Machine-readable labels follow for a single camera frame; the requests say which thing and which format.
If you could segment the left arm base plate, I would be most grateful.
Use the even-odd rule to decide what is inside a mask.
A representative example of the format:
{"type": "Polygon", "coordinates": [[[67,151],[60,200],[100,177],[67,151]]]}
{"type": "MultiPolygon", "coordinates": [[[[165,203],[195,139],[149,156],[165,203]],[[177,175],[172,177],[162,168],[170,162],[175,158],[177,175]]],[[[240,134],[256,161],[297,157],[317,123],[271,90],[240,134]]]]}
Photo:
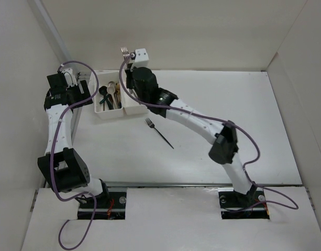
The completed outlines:
{"type": "MultiPolygon", "coordinates": [[[[90,220],[94,201],[91,197],[78,197],[79,208],[77,212],[78,220],[90,220]]],[[[94,219],[95,220],[124,220],[126,213],[127,190],[110,189],[109,198],[98,197],[94,219]]]]}

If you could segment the black spoon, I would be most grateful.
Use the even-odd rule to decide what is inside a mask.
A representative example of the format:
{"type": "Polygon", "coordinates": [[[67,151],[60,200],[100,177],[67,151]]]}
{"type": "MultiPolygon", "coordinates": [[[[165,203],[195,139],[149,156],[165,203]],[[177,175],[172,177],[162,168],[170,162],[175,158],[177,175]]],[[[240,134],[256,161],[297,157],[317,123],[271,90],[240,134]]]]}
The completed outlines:
{"type": "Polygon", "coordinates": [[[102,100],[99,102],[99,104],[103,104],[106,100],[107,100],[107,87],[106,86],[102,86],[99,88],[98,92],[103,96],[102,100]]]}

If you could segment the gold spoon green handle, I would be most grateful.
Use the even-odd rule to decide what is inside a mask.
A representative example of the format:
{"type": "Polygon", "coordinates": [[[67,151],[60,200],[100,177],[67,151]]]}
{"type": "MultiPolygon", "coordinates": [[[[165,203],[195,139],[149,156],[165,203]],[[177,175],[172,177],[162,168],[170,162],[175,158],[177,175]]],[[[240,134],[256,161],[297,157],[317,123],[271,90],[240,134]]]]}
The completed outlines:
{"type": "Polygon", "coordinates": [[[118,107],[118,109],[121,109],[122,104],[121,104],[121,93],[120,93],[120,84],[119,83],[115,84],[115,97],[116,97],[117,107],[118,107]]]}

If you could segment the black fork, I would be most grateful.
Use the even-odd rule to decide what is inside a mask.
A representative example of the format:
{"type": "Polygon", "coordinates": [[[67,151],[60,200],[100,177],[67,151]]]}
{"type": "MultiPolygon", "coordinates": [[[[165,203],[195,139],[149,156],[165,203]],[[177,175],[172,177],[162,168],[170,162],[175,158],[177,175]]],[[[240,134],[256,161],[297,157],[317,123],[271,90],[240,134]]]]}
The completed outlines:
{"type": "Polygon", "coordinates": [[[145,118],[145,122],[149,128],[154,129],[156,133],[161,136],[161,138],[172,148],[174,149],[173,145],[163,136],[163,134],[155,127],[154,123],[149,119],[145,118]]]}

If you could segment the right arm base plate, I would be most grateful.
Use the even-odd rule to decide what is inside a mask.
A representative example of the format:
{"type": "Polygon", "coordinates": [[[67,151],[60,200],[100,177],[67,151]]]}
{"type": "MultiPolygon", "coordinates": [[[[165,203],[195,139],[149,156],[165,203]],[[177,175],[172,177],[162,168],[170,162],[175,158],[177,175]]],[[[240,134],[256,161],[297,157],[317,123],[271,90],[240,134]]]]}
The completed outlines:
{"type": "Polygon", "coordinates": [[[232,190],[220,190],[219,204],[223,220],[270,219],[267,204],[262,190],[254,195],[245,196],[232,190]]]}

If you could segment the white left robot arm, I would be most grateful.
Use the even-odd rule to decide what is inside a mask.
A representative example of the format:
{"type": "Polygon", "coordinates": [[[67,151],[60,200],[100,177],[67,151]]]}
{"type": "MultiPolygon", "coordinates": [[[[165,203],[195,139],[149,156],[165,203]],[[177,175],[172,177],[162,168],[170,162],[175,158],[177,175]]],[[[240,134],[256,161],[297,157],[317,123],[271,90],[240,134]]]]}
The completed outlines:
{"type": "Polygon", "coordinates": [[[73,70],[63,66],[47,80],[50,88],[44,110],[49,121],[48,144],[44,156],[37,160],[38,167],[54,192],[77,191],[83,203],[92,199],[96,206],[105,207],[110,200],[105,182],[90,175],[72,145],[73,112],[93,103],[87,82],[78,81],[73,70]]]}

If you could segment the silver round spoon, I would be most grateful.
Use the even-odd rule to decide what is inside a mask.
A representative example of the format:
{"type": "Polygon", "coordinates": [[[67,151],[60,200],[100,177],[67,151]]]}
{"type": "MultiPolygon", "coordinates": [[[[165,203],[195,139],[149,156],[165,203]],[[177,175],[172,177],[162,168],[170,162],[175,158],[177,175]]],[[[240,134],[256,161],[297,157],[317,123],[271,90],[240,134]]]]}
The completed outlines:
{"type": "Polygon", "coordinates": [[[116,86],[116,83],[111,81],[108,83],[108,87],[115,87],[116,86]]]}

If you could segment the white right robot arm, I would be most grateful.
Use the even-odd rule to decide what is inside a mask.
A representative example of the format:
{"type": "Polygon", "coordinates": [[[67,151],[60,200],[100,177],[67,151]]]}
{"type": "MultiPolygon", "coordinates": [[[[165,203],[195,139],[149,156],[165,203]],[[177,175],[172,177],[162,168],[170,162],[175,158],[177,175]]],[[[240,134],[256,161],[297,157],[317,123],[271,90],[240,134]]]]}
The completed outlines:
{"type": "Polygon", "coordinates": [[[212,146],[208,153],[210,159],[221,165],[230,178],[239,207],[252,204],[257,186],[239,157],[237,125],[196,112],[176,94],[159,87],[155,74],[147,67],[135,68],[123,63],[119,75],[120,81],[126,83],[122,88],[132,100],[203,137],[212,146]]]}

